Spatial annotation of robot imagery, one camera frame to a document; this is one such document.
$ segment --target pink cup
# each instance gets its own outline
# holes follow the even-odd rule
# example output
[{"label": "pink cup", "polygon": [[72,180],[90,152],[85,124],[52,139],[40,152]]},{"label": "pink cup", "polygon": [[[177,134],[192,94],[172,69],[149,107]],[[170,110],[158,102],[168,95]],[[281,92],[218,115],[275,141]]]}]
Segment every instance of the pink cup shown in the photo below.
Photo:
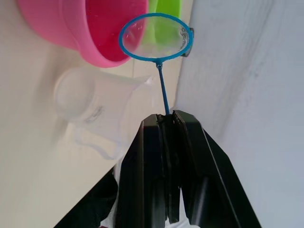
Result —
[{"label": "pink cup", "polygon": [[41,37],[77,50],[87,62],[103,68],[130,59],[119,47],[119,33],[149,7],[148,0],[17,1],[26,21]]}]

